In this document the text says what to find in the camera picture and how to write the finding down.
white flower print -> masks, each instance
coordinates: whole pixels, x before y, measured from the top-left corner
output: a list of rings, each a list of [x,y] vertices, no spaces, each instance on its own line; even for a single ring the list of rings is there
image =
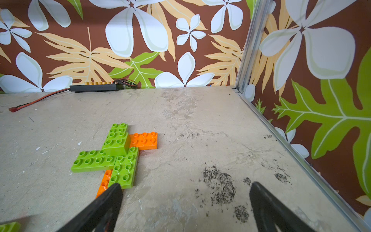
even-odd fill
[[[28,18],[32,25],[39,31],[49,28],[44,12],[40,8],[39,2],[46,8],[49,14],[62,27],[68,27],[71,24],[71,19],[67,10],[62,4],[54,0],[32,0],[28,7]]]
[[[126,7],[116,14],[106,26],[107,41],[119,56],[129,57],[133,53],[133,14],[137,17],[144,42],[153,52],[167,51],[169,39],[165,27],[153,16],[139,9],[139,6],[158,3],[163,0],[89,0],[94,5],[113,9]]]
[[[290,130],[286,133],[278,127],[275,127],[276,131],[286,139],[287,142],[291,143],[292,139],[295,137],[296,129]],[[291,147],[304,159],[309,156],[309,151],[301,144],[291,144]]]
[[[43,71],[39,63],[24,52],[17,55],[16,65],[21,73],[36,86],[16,76],[4,75],[0,78],[0,88],[5,93],[31,93],[41,92],[42,90],[44,90],[44,92],[55,92],[60,89],[68,88],[72,84],[71,77],[60,76],[49,81],[42,87]]]
[[[0,43],[4,45],[10,44],[12,41],[11,35],[17,41],[17,43],[26,51],[31,52],[28,43],[22,39],[28,38],[32,35],[32,32],[23,28],[11,28],[14,24],[14,16],[8,9],[3,9],[0,12],[1,18],[4,23],[0,21],[0,28],[6,30],[6,32],[0,32]]]
[[[178,61],[178,72],[183,81],[179,80],[172,73],[163,72],[155,78],[156,88],[185,87],[185,85],[187,85],[187,87],[206,86],[214,77],[214,73],[205,73],[188,81],[195,66],[196,61],[194,57],[190,52],[186,52]]]
[[[200,32],[200,31],[193,31],[196,27],[200,25],[201,19],[200,15],[196,14],[191,18],[191,27],[188,26],[188,23],[186,19],[180,18],[177,20],[175,23],[175,26],[182,31],[187,32],[187,34],[179,35],[177,37],[177,45],[183,45],[186,43],[188,40],[188,37],[190,38],[190,43],[191,43],[191,49],[193,52],[196,52],[197,50],[197,41],[196,39],[202,39],[203,37],[206,36],[205,32]]]
[[[253,85],[253,84],[247,85],[244,95],[245,95],[245,98],[249,102],[252,102],[255,98],[255,85]]]
[[[309,27],[333,16],[356,0],[318,1],[306,19],[308,1],[286,0],[287,11],[298,27],[272,32],[260,44],[263,55],[273,56],[294,36],[275,65],[273,79],[276,91],[282,88],[291,73],[299,53],[302,35],[305,37],[308,68],[315,77],[345,78],[353,63],[355,40],[350,32],[338,27]]]
[[[238,29],[242,24],[243,12],[242,10],[232,5],[231,3],[236,3],[242,0],[202,0],[208,6],[223,6],[218,10],[213,19],[211,20],[211,32],[218,33],[223,29],[224,16],[226,14],[226,9],[228,10],[229,24],[232,30]]]

red connector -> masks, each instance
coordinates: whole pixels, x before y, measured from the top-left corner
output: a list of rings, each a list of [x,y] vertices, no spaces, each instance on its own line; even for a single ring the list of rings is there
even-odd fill
[[[18,111],[18,109],[16,107],[11,107],[8,110],[10,110],[10,112],[13,112],[13,113]]]

lego duplo brick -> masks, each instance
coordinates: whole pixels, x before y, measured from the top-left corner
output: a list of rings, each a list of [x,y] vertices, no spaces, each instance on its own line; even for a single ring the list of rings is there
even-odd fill
[[[0,225],[0,232],[18,232],[21,228],[21,224],[18,222],[12,222],[8,224]]]
[[[131,134],[130,147],[138,147],[139,150],[157,149],[157,132]]]
[[[71,167],[72,172],[101,171],[113,169],[116,157],[107,155],[104,150],[82,151]]]
[[[128,154],[130,141],[129,133],[110,131],[102,149],[109,156],[125,156]]]
[[[126,132],[128,129],[128,125],[126,123],[121,123],[121,124],[113,124],[109,133],[121,133],[121,132]]]
[[[104,176],[103,176],[103,179],[102,179],[102,183],[99,186],[98,193],[97,193],[97,195],[96,195],[95,198],[98,198],[100,195],[102,195],[102,193],[104,191],[106,191],[108,189],[108,183],[109,183],[109,180],[111,179],[111,175],[112,175],[112,170],[107,170],[104,173]]]
[[[122,189],[133,187],[138,154],[139,148],[131,147],[127,155],[117,157],[108,187],[114,183],[119,183]]]

red wire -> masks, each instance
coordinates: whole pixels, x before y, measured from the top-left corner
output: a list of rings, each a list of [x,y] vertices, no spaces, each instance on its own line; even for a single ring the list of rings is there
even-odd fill
[[[69,90],[69,89],[70,89],[70,88],[66,88],[66,89],[61,89],[61,90],[55,91],[55,92],[53,92],[53,93],[47,94],[47,95],[45,95],[45,96],[43,96],[43,97],[41,97],[41,98],[35,100],[35,101],[33,101],[33,102],[27,103],[26,105],[23,105],[23,106],[20,106],[20,107],[11,107],[11,108],[9,108],[9,110],[10,110],[11,112],[16,112],[16,111],[18,111],[18,110],[20,110],[20,109],[22,109],[22,108],[24,108],[24,107],[26,107],[26,106],[29,106],[29,105],[32,105],[32,104],[38,102],[38,101],[41,101],[41,100],[44,99],[44,98],[47,98],[47,97],[49,97],[49,96],[51,96],[51,95],[54,95],[54,94],[57,94],[57,93],[60,93],[60,92],[63,92],[63,91],[67,91],[67,90]]]

metal frame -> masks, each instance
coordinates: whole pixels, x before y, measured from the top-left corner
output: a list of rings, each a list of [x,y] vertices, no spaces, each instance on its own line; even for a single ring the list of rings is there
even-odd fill
[[[250,23],[249,33],[245,43],[245,49],[241,60],[240,70],[237,74],[236,89],[243,93],[253,69],[257,50],[268,18],[268,11],[273,0],[257,0],[253,18]]]
[[[344,199],[320,176],[317,171],[310,166],[310,164],[303,159],[291,145],[276,131],[273,125],[256,109],[256,107],[249,102],[242,93],[236,92],[249,106],[249,108],[258,116],[264,125],[276,137],[277,141],[290,153],[295,161],[301,166],[304,172],[312,179],[312,181],[319,187],[330,202],[344,215],[349,223],[361,232],[370,232],[371,228],[365,221],[344,201]]]

